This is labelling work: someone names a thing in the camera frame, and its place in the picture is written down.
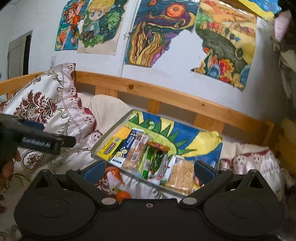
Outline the person left hand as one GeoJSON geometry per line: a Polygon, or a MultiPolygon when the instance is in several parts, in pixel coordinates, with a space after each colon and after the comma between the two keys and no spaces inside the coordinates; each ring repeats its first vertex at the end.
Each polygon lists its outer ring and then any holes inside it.
{"type": "Polygon", "coordinates": [[[10,182],[13,178],[15,162],[20,162],[21,156],[16,151],[14,156],[8,161],[1,170],[1,201],[4,200],[3,191],[10,188],[10,182]]]}

